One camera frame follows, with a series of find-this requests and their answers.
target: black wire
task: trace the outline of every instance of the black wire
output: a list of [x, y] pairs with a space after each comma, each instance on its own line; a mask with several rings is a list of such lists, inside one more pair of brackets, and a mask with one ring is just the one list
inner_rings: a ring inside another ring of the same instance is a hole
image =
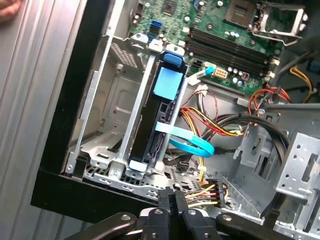
[[296, 87], [291, 87], [291, 88], [287, 88], [285, 89], [285, 91], [288, 92], [293, 92], [293, 91], [297, 91], [299, 90], [301, 93], [305, 92], [305, 91], [309, 91], [309, 87], [308, 86], [296, 86]]
[[311, 55], [315, 54], [315, 51], [307, 51], [304, 54], [298, 56], [294, 60], [290, 61], [288, 64], [286, 64], [283, 68], [280, 69], [280, 71], [275, 75], [273, 80], [271, 81], [270, 86], [271, 87], [277, 87], [279, 84], [279, 80], [286, 74], [286, 72], [293, 66], [302, 63], [306, 59], [310, 58]]
[[200, 200], [212, 200], [212, 201], [217, 201], [218, 198], [217, 198], [217, 197], [199, 197], [199, 198], [196, 198], [196, 199], [192, 199], [192, 200], [190, 200], [190, 201], [187, 201], [186, 203], [187, 203], [187, 204], [190, 204], [190, 203], [197, 202], [197, 201], [200, 201]]

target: orange wire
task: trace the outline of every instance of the orange wire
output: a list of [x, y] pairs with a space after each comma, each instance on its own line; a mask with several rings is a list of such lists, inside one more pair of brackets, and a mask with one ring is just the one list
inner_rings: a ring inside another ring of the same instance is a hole
[[204, 125], [206, 125], [208, 128], [210, 128], [212, 131], [215, 131], [216, 133], [223, 135], [223, 136], [227, 136], [226, 134], [224, 134], [222, 131], [220, 131], [217, 128], [213, 128], [210, 124], [206, 123], [200, 116], [196, 115], [193, 111], [191, 111], [191, 109], [189, 109], [188, 107], [184, 107], [184, 109], [188, 110], [193, 116], [195, 116], [201, 123], [203, 123]]
[[[262, 88], [262, 89], [259, 89], [257, 90], [256, 92], [254, 92], [250, 99], [249, 99], [249, 103], [248, 103], [248, 112], [249, 114], [251, 115], [252, 114], [252, 111], [251, 111], [251, 103], [253, 101], [254, 103], [254, 108], [257, 110], [259, 107], [258, 107], [258, 103], [257, 103], [257, 100], [258, 100], [258, 97], [263, 93], [263, 92], [268, 92], [268, 93], [272, 93], [274, 94], [275, 91], [276, 91], [276, 87], [272, 87], [270, 89], [266, 89], [266, 88]], [[284, 91], [283, 89], [280, 90], [280, 92], [278, 93], [278, 96], [282, 99], [284, 99], [285, 101], [287, 102], [290, 102], [290, 97], [289, 95], [286, 93], [286, 91]]]

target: black cable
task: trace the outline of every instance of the black cable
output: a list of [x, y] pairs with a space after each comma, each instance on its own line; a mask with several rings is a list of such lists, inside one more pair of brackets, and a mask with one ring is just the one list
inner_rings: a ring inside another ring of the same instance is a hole
[[310, 50], [305, 52], [304, 54], [298, 56], [294, 60], [290, 61], [288, 64], [286, 64], [283, 68], [280, 69], [280, 71], [275, 75], [273, 80], [271, 81], [270, 87], [277, 87], [279, 84], [279, 80], [286, 74], [286, 72], [292, 68], [293, 66], [302, 63], [306, 59], [310, 58], [310, 55], [313, 55], [315, 52]]
[[291, 87], [291, 88], [287, 88], [285, 89], [285, 91], [288, 92], [293, 92], [293, 91], [297, 91], [299, 90], [301, 93], [305, 92], [305, 91], [309, 91], [309, 87], [308, 86], [296, 86], [296, 87]]

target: silver metal surface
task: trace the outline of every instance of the silver metal surface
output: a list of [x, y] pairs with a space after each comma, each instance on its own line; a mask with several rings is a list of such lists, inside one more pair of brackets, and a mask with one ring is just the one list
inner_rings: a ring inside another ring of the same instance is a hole
[[[100, 166], [88, 166], [84, 171], [84, 178], [92, 182], [103, 184], [114, 190], [128, 191], [137, 196], [150, 200], [158, 199], [158, 190], [165, 187], [173, 187], [185, 193], [200, 189], [196, 178], [199, 170], [191, 167], [186, 173], [177, 171], [174, 166], [158, 167], [158, 172], [145, 175], [141, 180], [122, 174], [121, 178], [111, 177], [110, 169], [102, 169]], [[216, 175], [206, 174], [206, 178], [216, 178]]]
[[252, 217], [259, 218], [260, 211], [259, 206], [253, 198], [241, 192], [242, 188], [233, 182], [230, 182], [224, 176], [221, 176], [223, 182], [228, 186], [228, 195], [231, 198], [231, 207], [234, 211], [238, 211]]
[[98, 85], [105, 68], [105, 64], [107, 61], [107, 56], [109, 54], [109, 50], [111, 48], [112, 40], [116, 32], [116, 28], [118, 25], [118, 21], [121, 15], [122, 8], [124, 6], [125, 0], [117, 0], [114, 3], [113, 11], [110, 16], [110, 21], [107, 27], [107, 37], [106, 37], [106, 45], [103, 51], [103, 56], [99, 65], [98, 71], [94, 71], [90, 87], [84, 102], [83, 110], [80, 116], [80, 121], [83, 121], [81, 125], [80, 135], [76, 143], [76, 148], [74, 153], [69, 155], [69, 158], [66, 163], [66, 169], [64, 170], [67, 174], [72, 174], [75, 170], [76, 159], [80, 152], [80, 145], [83, 140], [83, 136], [86, 130], [87, 122], [89, 119], [90, 111], [94, 102], [94, 98], [98, 89]]
[[63, 240], [90, 226], [30, 205], [86, 4], [23, 0], [0, 25], [1, 240]]
[[232, 217], [228, 216], [228, 215], [222, 215], [222, 218], [226, 221], [231, 221], [232, 220]]
[[96, 95], [98, 82], [99, 82], [99, 73], [97, 71], [94, 71], [92, 74], [90, 87], [89, 87], [89, 90], [88, 90], [88, 93], [87, 93], [87, 96], [86, 96], [86, 99], [84, 102], [82, 113], [79, 118], [80, 121], [82, 122], [79, 140], [76, 143], [76, 147], [75, 147], [74, 152], [69, 155], [68, 161], [66, 163], [65, 172], [67, 174], [72, 174], [75, 170], [76, 159], [79, 155], [81, 140], [82, 140], [84, 133], [85, 133], [86, 125], [87, 125], [88, 118], [89, 118], [90, 111], [91, 111], [91, 107], [92, 107], [92, 104], [94, 102], [94, 98]]
[[318, 171], [319, 154], [319, 139], [297, 133], [285, 156], [285, 164], [281, 166], [276, 191], [294, 198], [310, 200], [315, 194], [314, 189], [319, 190], [315, 184], [320, 180], [319, 175], [315, 174]]
[[123, 221], [128, 221], [130, 219], [131, 219], [131, 217], [129, 217], [128, 215], [122, 215], [121, 216], [121, 220], [123, 220]]
[[160, 209], [157, 209], [157, 210], [155, 210], [155, 211], [154, 211], [154, 213], [155, 213], [155, 214], [159, 214], [159, 215], [160, 215], [160, 214], [163, 214], [164, 212], [163, 212], [163, 211], [161, 211]]
[[190, 215], [196, 215], [197, 212], [196, 212], [195, 210], [193, 210], [193, 209], [190, 209], [190, 210], [188, 210], [188, 214], [190, 214]]
[[[268, 19], [274, 8], [277, 8], [280, 11], [296, 12], [294, 23], [289, 32], [283, 32], [277, 29], [273, 29], [271, 31], [267, 30]], [[259, 9], [261, 10], [260, 22], [258, 25], [253, 26], [253, 30], [252, 30], [253, 35], [260, 38], [283, 42], [285, 46], [295, 44], [297, 40], [294, 40], [293, 42], [290, 42], [290, 43], [286, 43], [283, 39], [276, 36], [290, 37], [295, 39], [301, 38], [298, 35], [298, 33], [300, 32], [301, 24], [303, 24], [303, 17], [305, 15], [305, 6], [275, 3], [275, 2], [263, 2]]]

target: red wire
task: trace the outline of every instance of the red wire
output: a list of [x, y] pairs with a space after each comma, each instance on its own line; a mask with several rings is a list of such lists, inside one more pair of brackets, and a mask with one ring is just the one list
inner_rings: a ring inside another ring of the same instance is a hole
[[216, 195], [217, 195], [216, 192], [211, 192], [211, 193], [203, 193], [203, 194], [201, 194], [200, 196], [205, 197], [205, 196], [216, 196]]
[[215, 105], [215, 117], [214, 117], [214, 120], [216, 121], [218, 119], [218, 115], [219, 115], [218, 100], [216, 98], [215, 93], [211, 89], [208, 89], [207, 91], [209, 93], [211, 93], [212, 97], [214, 98], [214, 105]]
[[[261, 89], [261, 92], [262, 92], [262, 93], [263, 93], [263, 92], [269, 92], [269, 93], [273, 93], [273, 94], [274, 94], [274, 93], [275, 93], [275, 90], [273, 91], [273, 90], [269, 90], [269, 89]], [[282, 93], [279, 93], [278, 96], [279, 96], [280, 98], [284, 99], [285, 101], [289, 102], [289, 100], [288, 100]], [[258, 103], [257, 103], [258, 97], [259, 97], [259, 94], [256, 94], [255, 97], [254, 97], [254, 100], [253, 100], [254, 107], [255, 107], [256, 109], [259, 108], [259, 107], [258, 107]]]
[[226, 134], [224, 134], [223, 132], [221, 132], [219, 129], [217, 128], [213, 128], [211, 125], [209, 125], [207, 122], [203, 121], [203, 119], [196, 115], [193, 111], [191, 111], [191, 109], [189, 109], [188, 107], [184, 107], [183, 109], [187, 110], [188, 112], [190, 112], [193, 116], [195, 116], [201, 123], [203, 123], [204, 125], [206, 125], [208, 128], [210, 128], [212, 131], [215, 131], [216, 133], [226, 136]]
[[[263, 93], [263, 92], [268, 92], [268, 93], [272, 93], [274, 94], [276, 92], [276, 89], [266, 89], [266, 88], [262, 88], [262, 89], [259, 89], [257, 90], [256, 92], [254, 92], [250, 99], [249, 99], [249, 103], [248, 103], [248, 112], [249, 114], [251, 115], [252, 112], [251, 112], [251, 103], [252, 103], [252, 100], [253, 100], [253, 103], [254, 103], [254, 107], [256, 109], [258, 109], [258, 103], [257, 103], [257, 100], [258, 100], [258, 97]], [[284, 91], [283, 89], [280, 90], [280, 92], [278, 93], [278, 96], [282, 99], [284, 99], [285, 101], [287, 102], [290, 102], [290, 97], [289, 95], [286, 93], [286, 91]]]

